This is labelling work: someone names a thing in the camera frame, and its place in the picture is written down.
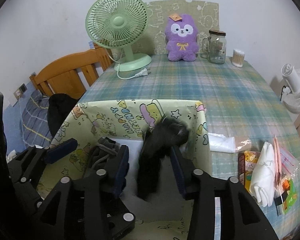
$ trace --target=plastic bag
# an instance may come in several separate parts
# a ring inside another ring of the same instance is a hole
[[[282,168],[285,168],[291,177],[294,178],[300,169],[300,162],[287,149],[281,146],[279,148]]]
[[[278,216],[287,214],[298,199],[297,188],[289,173],[282,165],[280,184],[276,186],[274,191],[274,203],[277,207]]]
[[[226,137],[218,133],[208,133],[208,137],[212,152],[236,153],[251,148],[251,140],[248,137]]]

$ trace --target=purple plush toy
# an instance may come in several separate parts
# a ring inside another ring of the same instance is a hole
[[[191,15],[181,14],[181,20],[174,21],[168,17],[168,24],[165,29],[168,38],[167,50],[170,61],[195,61],[195,54],[199,51],[196,42],[198,29],[194,25]]]

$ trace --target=white wall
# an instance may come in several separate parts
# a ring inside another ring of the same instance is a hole
[[[28,83],[32,72],[59,57],[89,49],[85,17],[95,1],[6,1],[0,9],[0,91],[6,99]],[[300,12],[291,0],[205,1],[219,3],[227,54],[233,48],[243,49],[274,90],[285,63],[300,67]]]

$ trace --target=wooden bed frame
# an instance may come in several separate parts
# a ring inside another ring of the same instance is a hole
[[[95,49],[86,52],[70,54],[47,65],[37,75],[31,75],[30,80],[41,93],[52,96],[54,93],[65,93],[79,99],[86,89],[79,78],[76,69],[81,69],[89,86],[99,77],[94,63],[100,62],[105,71],[111,64],[106,49],[95,45]]]

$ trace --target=table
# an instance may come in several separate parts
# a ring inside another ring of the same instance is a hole
[[[119,99],[201,100],[207,108],[208,131],[226,136],[248,136],[252,150],[260,151],[265,141],[277,136],[300,161],[300,139],[292,120],[260,74],[248,63],[242,68],[231,64],[209,63],[197,57],[194,62],[170,62],[166,54],[154,55],[147,66],[151,74],[121,80],[113,67],[108,68],[79,102]],[[120,73],[129,77],[139,72]],[[228,179],[238,175],[238,155],[212,153],[212,176]],[[300,171],[295,180],[298,200],[289,213],[277,216],[275,205],[261,207],[281,239],[300,224]],[[220,230],[217,204],[216,231]]]

